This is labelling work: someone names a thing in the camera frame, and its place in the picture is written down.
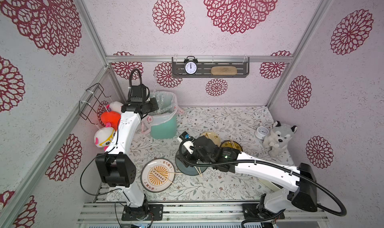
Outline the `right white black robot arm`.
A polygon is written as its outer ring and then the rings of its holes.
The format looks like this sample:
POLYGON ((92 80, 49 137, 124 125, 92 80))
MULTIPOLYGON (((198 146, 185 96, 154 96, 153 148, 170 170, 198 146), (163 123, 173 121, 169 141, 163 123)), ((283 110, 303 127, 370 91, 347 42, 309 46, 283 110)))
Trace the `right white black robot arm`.
POLYGON ((187 137, 181 142, 179 153, 181 160, 188 166, 246 174, 280 186, 280 190, 261 196, 259 208, 262 211, 278 213, 295 207, 316 212, 318 209, 316 187, 295 176, 295 172, 302 173, 298 167, 289 168, 267 162, 234 148, 220 148, 206 137, 187 137))

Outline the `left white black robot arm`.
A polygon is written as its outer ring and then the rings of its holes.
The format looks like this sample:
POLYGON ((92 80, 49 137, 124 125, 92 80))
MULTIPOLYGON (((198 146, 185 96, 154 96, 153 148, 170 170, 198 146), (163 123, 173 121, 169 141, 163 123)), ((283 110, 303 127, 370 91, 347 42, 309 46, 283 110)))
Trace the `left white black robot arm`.
POLYGON ((150 98, 145 85, 131 86, 130 93, 127 102, 122 105, 112 143, 105 153, 97 155, 95 162, 102 182, 120 192, 129 208, 138 209, 144 206, 146 196, 135 182, 137 168, 128 153, 142 119, 159 107, 156 99, 150 98))

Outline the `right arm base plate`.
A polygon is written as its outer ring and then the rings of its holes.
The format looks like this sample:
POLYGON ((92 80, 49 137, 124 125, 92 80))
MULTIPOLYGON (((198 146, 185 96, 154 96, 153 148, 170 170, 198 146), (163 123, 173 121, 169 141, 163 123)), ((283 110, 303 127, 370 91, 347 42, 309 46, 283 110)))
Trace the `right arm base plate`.
POLYGON ((272 220, 284 220, 286 217, 284 213, 273 213, 266 210, 263 205, 259 203, 244 203, 242 204, 243 214, 246 221, 249 220, 264 220, 271 218, 272 220))

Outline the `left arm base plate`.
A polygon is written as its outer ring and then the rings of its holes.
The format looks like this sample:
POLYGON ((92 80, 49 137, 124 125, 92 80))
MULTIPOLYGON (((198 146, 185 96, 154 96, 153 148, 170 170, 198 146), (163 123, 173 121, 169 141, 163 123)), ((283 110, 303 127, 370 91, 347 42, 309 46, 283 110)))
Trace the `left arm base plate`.
POLYGON ((147 204, 139 208, 125 206, 122 221, 161 221, 163 219, 164 205, 147 204))

